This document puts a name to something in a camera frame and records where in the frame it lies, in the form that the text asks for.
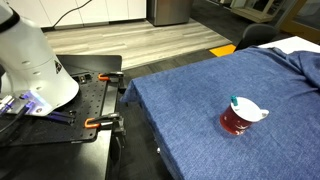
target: black cable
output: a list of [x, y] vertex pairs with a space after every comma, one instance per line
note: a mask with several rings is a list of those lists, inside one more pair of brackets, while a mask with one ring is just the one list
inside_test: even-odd
[[5, 127], [3, 127], [1, 130], [0, 130], [0, 133], [2, 133], [3, 131], [7, 130], [10, 126], [12, 126], [15, 122], [17, 122], [20, 118], [22, 118], [22, 116], [24, 114], [26, 114], [26, 112], [28, 112], [28, 110], [30, 109], [29, 106], [24, 106], [20, 111], [19, 113], [14, 117], [14, 119], [9, 123], [7, 124]]
[[62, 18], [64, 18], [67, 14], [71, 13], [72, 11], [78, 10], [80, 8], [83, 8], [85, 5], [87, 5], [89, 2], [91, 2], [92, 0], [87, 1], [86, 3], [84, 3], [82, 6], [71, 9], [70, 11], [66, 12], [64, 15], [61, 16], [61, 18], [59, 18], [59, 20], [52, 26], [52, 28], [56, 27], [56, 25], [61, 21]]

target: cup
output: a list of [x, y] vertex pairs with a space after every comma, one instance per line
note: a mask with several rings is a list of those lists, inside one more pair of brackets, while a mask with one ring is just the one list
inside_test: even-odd
[[269, 111], [260, 109], [254, 102], [237, 97], [237, 103], [230, 103], [220, 115], [221, 126], [231, 134], [241, 135], [251, 124], [266, 118]]

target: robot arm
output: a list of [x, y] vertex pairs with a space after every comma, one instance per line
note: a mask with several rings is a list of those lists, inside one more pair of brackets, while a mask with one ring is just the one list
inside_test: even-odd
[[[34, 107], [27, 114], [45, 116], [76, 96], [78, 83], [63, 68], [40, 27], [20, 17], [1, 0], [0, 45], [0, 64], [5, 70], [1, 77], [0, 112], [17, 114], [25, 104], [33, 102]], [[8, 101], [9, 109], [3, 109], [11, 99], [8, 97], [13, 101]]]

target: office chair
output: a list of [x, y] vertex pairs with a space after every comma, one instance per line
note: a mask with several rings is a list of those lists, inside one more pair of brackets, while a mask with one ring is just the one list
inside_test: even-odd
[[278, 30], [268, 24], [254, 23], [249, 25], [242, 34], [242, 39], [237, 45], [235, 51], [245, 49], [252, 45], [261, 45], [270, 42]]

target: wrinkled fabric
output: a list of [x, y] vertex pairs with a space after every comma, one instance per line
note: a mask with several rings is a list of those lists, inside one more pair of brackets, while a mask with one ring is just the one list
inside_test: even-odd
[[[134, 79], [139, 102], [175, 179], [319, 179], [320, 54], [248, 48]], [[220, 126], [230, 96], [270, 114], [243, 135]]]

